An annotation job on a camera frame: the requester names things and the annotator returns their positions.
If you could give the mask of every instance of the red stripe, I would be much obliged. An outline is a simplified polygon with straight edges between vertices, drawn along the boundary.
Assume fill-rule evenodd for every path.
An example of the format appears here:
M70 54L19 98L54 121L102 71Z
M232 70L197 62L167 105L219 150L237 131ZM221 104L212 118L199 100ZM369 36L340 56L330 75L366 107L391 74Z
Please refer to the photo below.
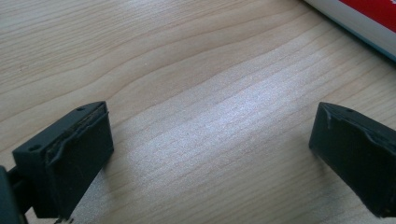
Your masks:
M340 0L396 33L396 0Z

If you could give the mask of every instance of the screw hole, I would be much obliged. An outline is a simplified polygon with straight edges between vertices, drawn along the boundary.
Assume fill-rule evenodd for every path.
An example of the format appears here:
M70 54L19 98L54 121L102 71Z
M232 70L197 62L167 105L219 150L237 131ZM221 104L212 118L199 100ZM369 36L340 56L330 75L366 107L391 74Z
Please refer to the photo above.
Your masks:
M28 150L29 150L30 152L33 152L33 151L36 151L36 150L38 150L38 149L40 149L40 148L41 148L40 145L34 145L34 146L30 147Z

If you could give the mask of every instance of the wooden table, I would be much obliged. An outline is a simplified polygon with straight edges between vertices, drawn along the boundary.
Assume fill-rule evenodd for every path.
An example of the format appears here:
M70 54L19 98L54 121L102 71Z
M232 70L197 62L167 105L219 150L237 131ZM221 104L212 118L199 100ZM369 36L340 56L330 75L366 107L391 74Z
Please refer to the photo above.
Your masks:
M303 1L2 1L0 55L7 169L107 101L115 152L74 223L395 222L307 146L320 101L395 129L395 63Z

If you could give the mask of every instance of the black device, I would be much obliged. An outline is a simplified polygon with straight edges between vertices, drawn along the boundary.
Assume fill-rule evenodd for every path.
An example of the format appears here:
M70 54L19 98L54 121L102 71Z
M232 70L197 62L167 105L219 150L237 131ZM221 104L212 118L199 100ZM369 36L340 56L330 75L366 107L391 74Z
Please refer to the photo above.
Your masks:
M81 106L16 148L0 166L0 224L37 217L68 219L114 151L106 102Z
M340 105L320 103L309 147L377 217L396 217L396 132Z

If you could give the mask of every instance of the black plastic block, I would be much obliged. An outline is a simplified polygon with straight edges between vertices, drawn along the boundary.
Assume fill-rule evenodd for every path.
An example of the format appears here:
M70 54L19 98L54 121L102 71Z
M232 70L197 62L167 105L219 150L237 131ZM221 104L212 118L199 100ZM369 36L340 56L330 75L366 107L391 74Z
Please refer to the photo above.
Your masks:
M15 149L37 217L69 218L113 150L105 102L73 110Z
M377 217L396 216L396 132L340 105L320 103L309 147Z

